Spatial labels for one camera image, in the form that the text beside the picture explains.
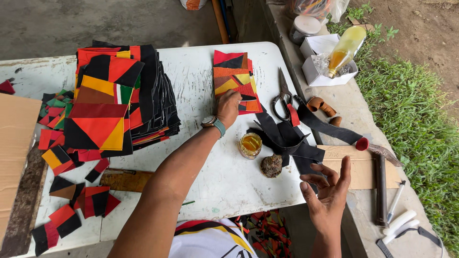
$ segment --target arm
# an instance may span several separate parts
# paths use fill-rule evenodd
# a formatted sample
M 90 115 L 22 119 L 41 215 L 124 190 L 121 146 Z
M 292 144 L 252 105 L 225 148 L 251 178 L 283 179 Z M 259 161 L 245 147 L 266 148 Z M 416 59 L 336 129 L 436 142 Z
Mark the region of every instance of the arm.
M 346 206 L 346 194 L 351 184 L 351 161 L 349 156 L 341 162 L 341 177 L 324 165 L 311 164 L 317 174 L 301 175 L 301 191 L 309 207 L 309 215 L 317 230 L 311 257 L 341 257 L 341 218 Z M 317 185 L 317 196 L 309 183 Z
M 236 120 L 240 99 L 238 92 L 229 90 L 217 102 L 216 116 L 226 129 Z M 161 163 L 146 183 L 109 258 L 169 255 L 182 203 L 219 138 L 216 127 L 203 128 Z

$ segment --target dirt ground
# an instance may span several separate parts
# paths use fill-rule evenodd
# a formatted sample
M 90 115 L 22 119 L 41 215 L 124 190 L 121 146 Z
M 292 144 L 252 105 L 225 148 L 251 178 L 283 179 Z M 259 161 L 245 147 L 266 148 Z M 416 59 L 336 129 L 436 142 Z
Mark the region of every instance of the dirt ground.
M 351 0 L 360 7 L 368 0 Z M 375 54 L 429 64 L 443 78 L 441 90 L 450 100 L 459 99 L 459 5 L 425 4 L 420 0 L 373 0 L 373 12 L 367 23 L 394 26 L 400 29 L 395 38 L 380 44 Z M 448 111 L 459 120 L 459 101 Z

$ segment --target weeds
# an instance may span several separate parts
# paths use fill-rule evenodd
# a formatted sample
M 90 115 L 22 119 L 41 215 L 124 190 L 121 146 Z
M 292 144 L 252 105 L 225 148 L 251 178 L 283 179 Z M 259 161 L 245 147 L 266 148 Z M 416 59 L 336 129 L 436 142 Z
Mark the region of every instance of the weeds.
M 351 25 L 327 25 L 342 34 Z M 416 191 L 435 232 L 459 257 L 459 126 L 442 109 L 450 105 L 438 89 L 441 78 L 420 66 L 372 56 L 373 47 L 394 38 L 398 29 L 375 25 L 354 58 L 355 77 L 375 123 L 386 135 Z
M 371 13 L 373 9 L 370 7 L 370 1 L 367 4 L 363 4 L 361 8 L 349 7 L 347 9 L 347 16 L 346 18 L 349 19 L 362 19 L 364 17 L 365 12 Z

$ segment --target wristwatch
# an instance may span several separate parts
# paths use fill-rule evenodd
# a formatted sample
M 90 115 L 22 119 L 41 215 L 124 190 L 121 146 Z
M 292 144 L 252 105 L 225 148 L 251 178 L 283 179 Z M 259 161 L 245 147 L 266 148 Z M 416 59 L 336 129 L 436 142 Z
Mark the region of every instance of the wristwatch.
M 204 120 L 201 123 L 201 126 L 202 127 L 215 126 L 220 131 L 220 138 L 222 138 L 226 132 L 225 125 L 216 116 L 208 116 L 204 118 Z

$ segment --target scissor handle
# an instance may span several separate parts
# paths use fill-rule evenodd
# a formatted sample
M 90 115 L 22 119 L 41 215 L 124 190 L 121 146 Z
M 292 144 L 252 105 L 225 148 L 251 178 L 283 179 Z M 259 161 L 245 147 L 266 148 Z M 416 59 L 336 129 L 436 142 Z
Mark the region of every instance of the scissor handle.
M 304 105 L 304 102 L 303 100 L 301 99 L 300 96 L 298 95 L 293 95 L 293 97 L 297 100 L 297 102 L 300 104 L 300 105 Z
M 280 96 L 278 95 L 273 99 L 273 102 L 271 102 L 271 108 L 273 109 L 274 115 L 276 115 L 277 118 L 279 118 L 282 121 L 290 121 L 290 113 L 288 112 L 287 104 L 285 104 L 284 101 L 282 101 L 282 105 L 283 105 L 283 107 L 285 109 L 287 117 L 283 118 L 277 113 L 277 111 L 276 111 L 276 103 L 277 103 L 277 101 L 279 101 L 279 99 L 280 99 Z

